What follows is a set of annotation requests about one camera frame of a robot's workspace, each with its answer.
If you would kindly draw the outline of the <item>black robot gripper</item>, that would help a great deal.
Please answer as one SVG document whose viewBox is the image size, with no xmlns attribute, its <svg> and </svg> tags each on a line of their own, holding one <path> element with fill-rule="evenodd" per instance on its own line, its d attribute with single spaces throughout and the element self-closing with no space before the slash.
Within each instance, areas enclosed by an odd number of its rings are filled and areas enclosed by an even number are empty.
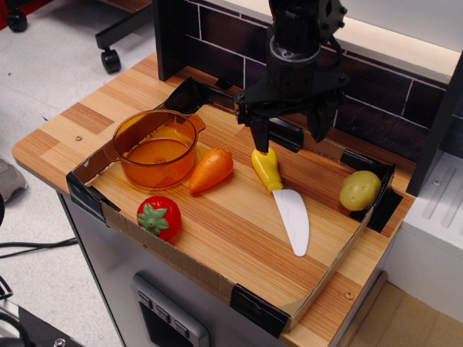
<svg viewBox="0 0 463 347">
<path fill-rule="evenodd" d="M 334 71 L 342 52 L 336 40 L 329 42 L 334 45 L 338 60 L 323 66 L 317 62 L 321 51 L 317 42 L 312 42 L 306 51 L 296 52 L 275 39 L 268 41 L 263 79 L 234 97 L 237 121 L 251 125 L 257 151 L 268 152 L 268 118 L 291 113 L 307 115 L 307 126 L 316 142 L 326 138 L 337 108 L 344 101 L 344 87 L 349 81 L 347 75 Z"/>
</svg>

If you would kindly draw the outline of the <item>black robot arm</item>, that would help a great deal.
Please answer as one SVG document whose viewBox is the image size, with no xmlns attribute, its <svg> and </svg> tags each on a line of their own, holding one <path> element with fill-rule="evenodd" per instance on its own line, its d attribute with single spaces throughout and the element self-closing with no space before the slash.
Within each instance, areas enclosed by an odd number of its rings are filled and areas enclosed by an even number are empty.
<svg viewBox="0 0 463 347">
<path fill-rule="evenodd" d="M 345 26 L 340 1 L 270 1 L 266 72 L 234 98 L 237 121 L 249 127 L 255 148 L 269 151 L 272 138 L 299 150 L 301 142 L 273 132 L 273 119 L 301 113 L 316 142 L 324 140 L 349 81 L 335 70 L 343 52 L 335 32 Z"/>
</svg>

